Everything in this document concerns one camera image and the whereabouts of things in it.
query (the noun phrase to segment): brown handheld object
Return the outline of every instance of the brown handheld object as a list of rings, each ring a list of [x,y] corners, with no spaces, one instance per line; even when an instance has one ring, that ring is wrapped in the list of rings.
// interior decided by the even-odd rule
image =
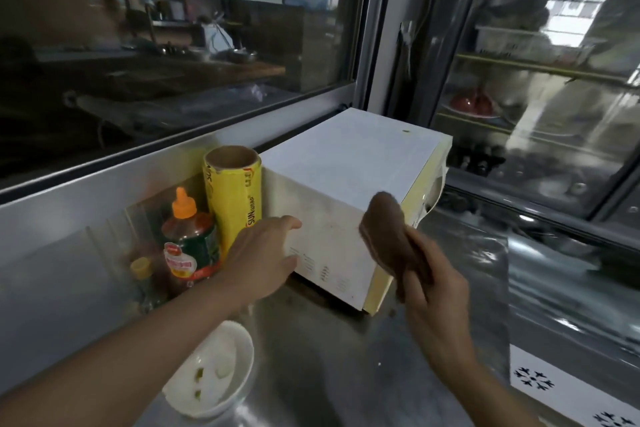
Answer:
[[[388,274],[396,277],[397,298],[404,303],[403,275],[413,270],[423,284],[432,284],[431,268],[424,253],[404,231],[404,213],[388,192],[371,198],[358,230],[371,257]]]

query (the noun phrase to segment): person's left hand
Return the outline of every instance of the person's left hand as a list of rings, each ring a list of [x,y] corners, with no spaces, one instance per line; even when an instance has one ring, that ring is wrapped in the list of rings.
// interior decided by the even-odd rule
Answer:
[[[229,249],[217,280],[238,290],[245,303],[271,295],[298,266],[298,257],[284,255],[284,240],[302,222],[293,216],[265,218],[242,230]]]

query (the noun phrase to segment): yellow bottle cap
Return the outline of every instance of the yellow bottle cap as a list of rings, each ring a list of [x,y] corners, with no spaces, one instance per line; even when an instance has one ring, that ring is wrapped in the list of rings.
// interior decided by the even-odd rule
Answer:
[[[151,270],[151,261],[147,257],[140,257],[138,260],[134,260],[131,262],[129,266],[132,274],[138,280],[144,280],[145,278],[151,277],[153,271]]]
[[[188,197],[183,187],[175,189],[175,201],[172,204],[173,215],[179,220],[186,220],[198,212],[196,200]]]

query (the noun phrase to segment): snowflake sticker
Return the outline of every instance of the snowflake sticker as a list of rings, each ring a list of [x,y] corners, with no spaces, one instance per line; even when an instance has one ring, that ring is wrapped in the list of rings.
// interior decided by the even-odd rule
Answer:
[[[513,374],[526,386],[536,390],[549,390],[555,387],[555,384],[547,378],[547,375],[530,368],[518,368]]]
[[[598,415],[594,415],[593,418],[596,419],[602,427],[633,427],[636,425],[629,419],[608,412],[601,412]]]

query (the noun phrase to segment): yellow roll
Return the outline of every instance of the yellow roll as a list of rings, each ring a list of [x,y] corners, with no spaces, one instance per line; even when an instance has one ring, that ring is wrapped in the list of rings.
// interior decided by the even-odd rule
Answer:
[[[237,234],[262,218],[262,161],[250,148],[218,147],[204,156],[204,180],[224,260]]]

